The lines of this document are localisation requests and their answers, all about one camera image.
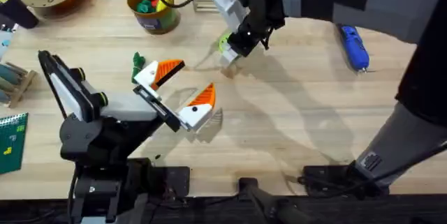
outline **green object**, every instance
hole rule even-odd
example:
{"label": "green object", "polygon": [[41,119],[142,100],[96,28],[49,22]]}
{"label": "green object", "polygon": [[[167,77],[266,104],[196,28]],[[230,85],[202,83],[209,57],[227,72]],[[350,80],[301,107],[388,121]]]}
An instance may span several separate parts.
{"label": "green object", "polygon": [[230,37],[231,32],[225,33],[219,38],[219,52],[222,53],[224,51],[223,46],[224,43],[228,41],[228,38]]}
{"label": "green object", "polygon": [[142,0],[139,4],[137,4],[137,12],[139,12],[139,13],[153,13],[153,12],[155,12],[155,8],[152,7],[151,1]]}
{"label": "green object", "polygon": [[0,119],[0,174],[22,167],[28,113]]}
{"label": "green object", "polygon": [[133,69],[132,69],[132,83],[137,84],[137,82],[133,79],[145,65],[146,59],[145,57],[140,56],[140,53],[135,52],[133,55]]}

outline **orange block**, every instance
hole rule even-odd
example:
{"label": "orange block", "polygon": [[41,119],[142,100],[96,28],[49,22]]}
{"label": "orange block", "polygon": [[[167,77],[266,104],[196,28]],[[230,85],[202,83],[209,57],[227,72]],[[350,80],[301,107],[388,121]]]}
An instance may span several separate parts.
{"label": "orange block", "polygon": [[188,106],[210,104],[214,108],[216,103],[216,91],[214,89],[214,83],[208,85],[206,89],[200,93],[196,99],[191,101]]}
{"label": "orange block", "polygon": [[157,90],[167,79],[172,77],[177,71],[184,67],[183,60],[166,60],[159,63],[156,70],[155,80],[151,85],[153,90]]}

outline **pen holder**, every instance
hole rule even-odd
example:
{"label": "pen holder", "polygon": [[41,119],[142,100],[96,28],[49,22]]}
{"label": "pen holder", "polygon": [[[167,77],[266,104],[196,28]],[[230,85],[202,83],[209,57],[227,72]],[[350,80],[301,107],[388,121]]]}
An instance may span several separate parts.
{"label": "pen holder", "polygon": [[12,63],[0,64],[0,103],[14,108],[28,89],[36,72],[27,71]]}
{"label": "pen holder", "polygon": [[133,11],[138,23],[152,34],[164,34],[172,31],[180,22],[178,11],[166,7],[159,12],[140,13],[137,11],[137,5],[142,0],[127,0],[127,5]]}

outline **black mount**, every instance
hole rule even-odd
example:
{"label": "black mount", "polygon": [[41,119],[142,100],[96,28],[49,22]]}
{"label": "black mount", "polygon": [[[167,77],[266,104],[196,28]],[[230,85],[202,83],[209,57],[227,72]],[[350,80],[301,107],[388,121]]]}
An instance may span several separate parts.
{"label": "black mount", "polygon": [[258,187],[255,178],[239,179],[239,201],[252,201],[263,224],[324,224],[298,209],[286,197],[273,196]]}
{"label": "black mount", "polygon": [[159,117],[86,123],[72,114],[65,119],[60,130],[61,157],[78,167],[71,211],[75,223],[89,216],[104,216],[111,223],[134,211],[136,202],[188,195],[188,167],[153,167],[148,158],[127,158],[161,124]]}
{"label": "black mount", "polygon": [[[361,184],[368,180],[354,167],[355,161],[350,165],[306,165],[298,183],[306,188],[310,197],[325,197]],[[349,192],[344,197],[355,197],[364,200],[367,197],[380,197],[390,193],[387,188],[379,188],[375,183],[367,184],[357,190]]]}

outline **blue object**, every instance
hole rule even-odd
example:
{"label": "blue object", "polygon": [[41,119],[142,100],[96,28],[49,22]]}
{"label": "blue object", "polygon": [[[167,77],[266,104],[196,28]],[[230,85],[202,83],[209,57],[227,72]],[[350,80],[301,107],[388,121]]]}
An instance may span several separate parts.
{"label": "blue object", "polygon": [[337,24],[336,26],[352,68],[356,71],[366,72],[369,66],[369,55],[357,29],[348,25]]}
{"label": "blue object", "polygon": [[18,85],[20,83],[20,76],[2,64],[0,64],[0,77],[14,85]]}

